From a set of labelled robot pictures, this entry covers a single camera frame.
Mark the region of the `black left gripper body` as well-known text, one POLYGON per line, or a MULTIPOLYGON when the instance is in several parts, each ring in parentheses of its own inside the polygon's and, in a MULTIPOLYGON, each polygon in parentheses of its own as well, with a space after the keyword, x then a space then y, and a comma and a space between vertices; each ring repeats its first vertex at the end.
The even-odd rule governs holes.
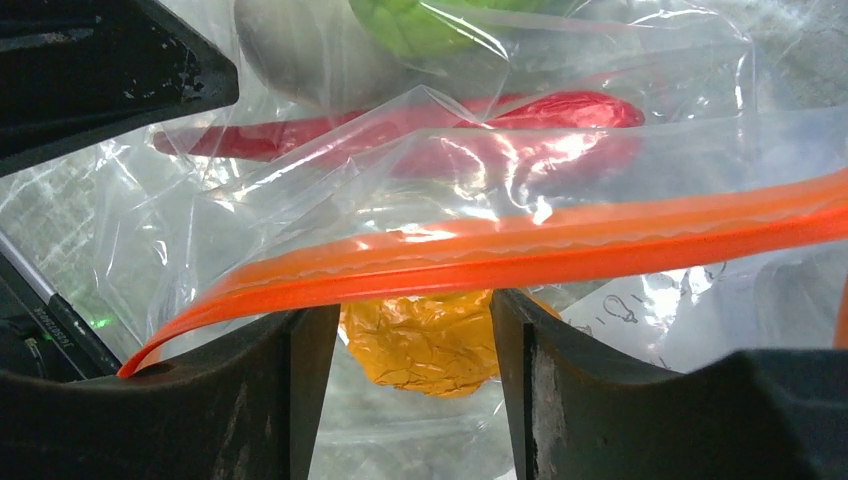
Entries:
POLYGON ((1 235, 1 369, 60 383, 113 375, 109 347, 20 252, 1 235))

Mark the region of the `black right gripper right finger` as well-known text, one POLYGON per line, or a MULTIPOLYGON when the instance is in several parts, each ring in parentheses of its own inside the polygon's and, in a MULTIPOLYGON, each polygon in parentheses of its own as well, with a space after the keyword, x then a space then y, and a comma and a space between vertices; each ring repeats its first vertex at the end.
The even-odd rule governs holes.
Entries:
POLYGON ((847 354, 743 350, 688 374, 516 290, 491 303, 521 479, 843 479, 847 354))

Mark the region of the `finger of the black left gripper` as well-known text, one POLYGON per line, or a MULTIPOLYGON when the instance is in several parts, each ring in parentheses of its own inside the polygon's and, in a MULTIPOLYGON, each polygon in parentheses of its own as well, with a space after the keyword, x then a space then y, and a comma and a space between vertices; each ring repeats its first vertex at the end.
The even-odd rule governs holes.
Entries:
POLYGON ((233 62, 158 1, 1 4, 1 173, 234 104, 233 62))

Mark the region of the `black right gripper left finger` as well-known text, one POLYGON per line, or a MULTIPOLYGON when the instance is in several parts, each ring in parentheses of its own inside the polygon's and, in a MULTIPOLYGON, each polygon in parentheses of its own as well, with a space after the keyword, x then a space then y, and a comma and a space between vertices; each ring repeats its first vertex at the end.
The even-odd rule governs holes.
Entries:
POLYGON ((304 479, 339 310, 278 312, 121 379, 1 377, 5 479, 304 479))

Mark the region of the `orange fake carrot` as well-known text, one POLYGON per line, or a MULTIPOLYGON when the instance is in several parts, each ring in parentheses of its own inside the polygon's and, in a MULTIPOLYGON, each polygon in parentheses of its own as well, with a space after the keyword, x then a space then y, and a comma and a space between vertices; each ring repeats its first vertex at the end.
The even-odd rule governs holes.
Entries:
POLYGON ((466 397, 500 376, 493 295, 477 290, 346 303, 339 334, 376 385, 466 397))

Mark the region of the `clear zip bag red seal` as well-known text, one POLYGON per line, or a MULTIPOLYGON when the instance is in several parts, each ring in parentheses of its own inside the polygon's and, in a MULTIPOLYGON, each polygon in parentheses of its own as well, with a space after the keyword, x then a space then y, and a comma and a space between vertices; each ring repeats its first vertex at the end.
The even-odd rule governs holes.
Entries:
MULTIPOLYGON (((547 1, 460 10, 493 32, 405 59, 351 1, 158 1, 235 65, 229 106, 10 175, 1 235, 121 363, 194 350, 264 316, 516 290, 679 374, 743 350, 847 354, 847 5, 547 1), (165 154, 160 131, 337 118, 427 98, 594 91, 642 111, 630 162, 453 179, 165 154)), ((501 373, 439 398, 367 379, 339 334, 304 479, 521 479, 501 373)))

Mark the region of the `red fake chili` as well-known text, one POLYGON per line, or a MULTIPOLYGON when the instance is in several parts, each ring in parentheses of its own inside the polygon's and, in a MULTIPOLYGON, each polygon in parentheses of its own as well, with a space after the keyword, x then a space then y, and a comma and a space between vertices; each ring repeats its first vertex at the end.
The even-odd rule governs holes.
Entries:
POLYGON ((392 154, 388 173, 404 179, 453 179, 481 173, 558 171, 592 176, 627 165, 636 140, 607 133, 640 127, 644 114, 617 97, 594 91, 555 92, 530 101, 519 94, 476 99, 450 109, 427 98, 337 118, 303 118, 245 126, 160 131, 165 154, 257 162, 332 171, 348 163, 364 170, 392 154))

